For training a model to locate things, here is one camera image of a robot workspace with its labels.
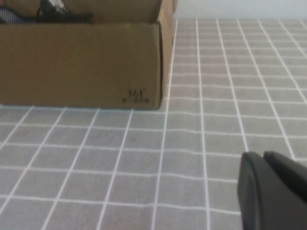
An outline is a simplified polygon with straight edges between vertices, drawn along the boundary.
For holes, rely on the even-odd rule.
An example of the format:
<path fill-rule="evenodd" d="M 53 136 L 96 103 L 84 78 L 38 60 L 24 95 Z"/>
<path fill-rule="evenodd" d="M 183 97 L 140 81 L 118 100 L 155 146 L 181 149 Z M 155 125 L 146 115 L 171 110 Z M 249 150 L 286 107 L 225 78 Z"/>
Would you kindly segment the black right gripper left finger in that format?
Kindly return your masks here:
<path fill-rule="evenodd" d="M 256 152 L 241 157 L 237 196 L 245 230 L 305 230 L 307 203 Z"/>

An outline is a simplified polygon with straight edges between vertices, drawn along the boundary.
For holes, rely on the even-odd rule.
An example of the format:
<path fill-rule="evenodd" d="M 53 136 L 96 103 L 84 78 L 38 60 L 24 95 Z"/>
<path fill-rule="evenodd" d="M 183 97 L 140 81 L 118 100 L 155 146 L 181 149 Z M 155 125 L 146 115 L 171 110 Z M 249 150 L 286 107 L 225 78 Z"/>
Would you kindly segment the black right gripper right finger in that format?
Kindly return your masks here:
<path fill-rule="evenodd" d="M 306 203 L 307 168 L 275 151 L 266 151 L 263 157 L 283 183 Z"/>

